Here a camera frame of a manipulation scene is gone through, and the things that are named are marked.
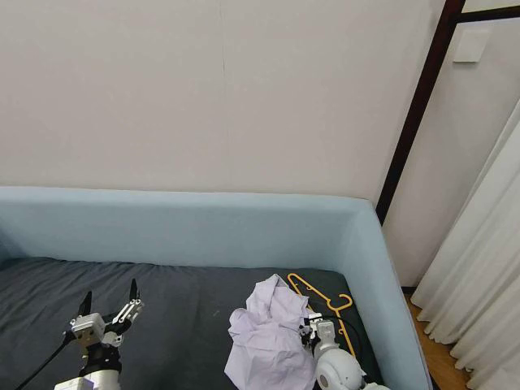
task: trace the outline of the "dark wooden door frame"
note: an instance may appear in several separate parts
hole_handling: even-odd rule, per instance
[[[390,208],[397,185],[399,184],[399,179],[405,169],[406,160],[414,144],[415,136],[423,120],[424,112],[426,111],[457,24],[520,17],[520,6],[462,12],[465,2],[466,0],[446,0],[444,3],[444,8],[431,41],[414,97],[409,105],[405,124],[401,130],[392,162],[388,168],[383,190],[375,207],[375,212],[381,224],[383,224],[387,216],[388,209]]]

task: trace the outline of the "gray bed sheet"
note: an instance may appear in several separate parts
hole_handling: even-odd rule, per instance
[[[234,389],[223,373],[232,347],[229,316],[255,283],[273,273],[296,272],[329,297],[349,293],[343,275],[314,269],[155,266],[121,262],[68,262],[51,258],[0,263],[0,387],[15,388],[61,343],[85,294],[93,312],[112,313],[128,299],[136,278],[145,303],[120,347],[123,390]],[[343,305],[339,300],[333,305]],[[332,314],[318,297],[315,310]],[[363,370],[380,383],[379,368],[355,306],[344,316]],[[336,341],[345,347],[343,338]],[[80,347],[70,344],[26,388],[52,389],[77,376]]]

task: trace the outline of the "black cable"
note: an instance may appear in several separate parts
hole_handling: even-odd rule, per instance
[[[359,357],[361,358],[361,356],[363,355],[363,344],[362,344],[362,341],[361,341],[361,336],[359,335],[359,332],[358,330],[355,328],[355,326],[350,323],[348,321],[348,319],[345,319],[343,317],[340,317],[339,315],[321,315],[322,319],[335,319],[336,321],[337,320],[341,320],[343,321],[345,324],[349,325],[350,328],[354,331],[354,334],[356,335],[356,339],[357,339],[357,346],[359,347],[359,351],[358,351],[358,355]]]
[[[24,382],[20,384],[15,390],[20,390],[24,388],[33,378],[40,373],[54,358],[58,356],[60,352],[75,339],[74,333],[71,331],[65,332],[65,337],[63,338],[62,344],[39,366]]]

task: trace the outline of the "white curtain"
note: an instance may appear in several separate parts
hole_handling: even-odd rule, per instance
[[[469,388],[520,389],[520,102],[412,302]]]

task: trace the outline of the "light purple fabric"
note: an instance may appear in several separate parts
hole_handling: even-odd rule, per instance
[[[247,309],[233,311],[233,339],[224,370],[239,390],[311,390],[314,359],[298,328],[309,298],[294,293],[278,275],[256,283]]]

